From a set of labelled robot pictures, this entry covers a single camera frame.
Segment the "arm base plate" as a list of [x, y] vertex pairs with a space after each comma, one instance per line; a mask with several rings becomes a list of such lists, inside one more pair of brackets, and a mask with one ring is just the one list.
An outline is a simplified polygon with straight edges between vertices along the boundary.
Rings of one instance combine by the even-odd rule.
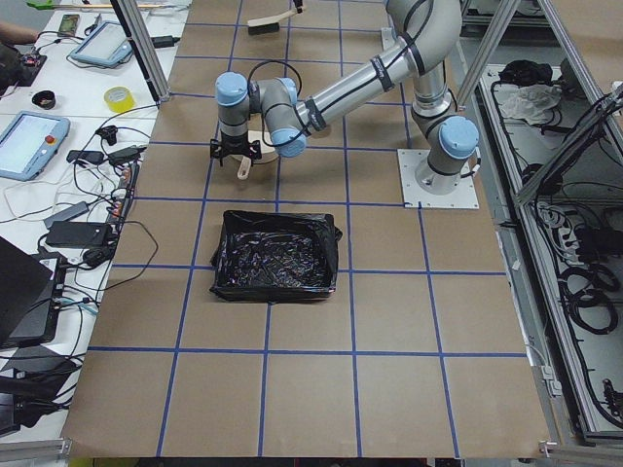
[[440, 175], [428, 166], [428, 154], [428, 150], [397, 150], [403, 205], [422, 209], [478, 209], [469, 162], [463, 164], [459, 174]]

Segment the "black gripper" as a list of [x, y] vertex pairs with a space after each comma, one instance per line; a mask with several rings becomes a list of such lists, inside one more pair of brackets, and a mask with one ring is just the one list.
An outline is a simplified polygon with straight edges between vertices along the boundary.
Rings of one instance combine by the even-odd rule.
[[252, 160], [252, 163], [261, 159], [261, 144], [259, 140], [250, 142], [247, 137], [223, 137], [221, 140], [212, 138], [209, 143], [210, 157], [223, 165], [223, 159], [228, 156], [239, 155]]

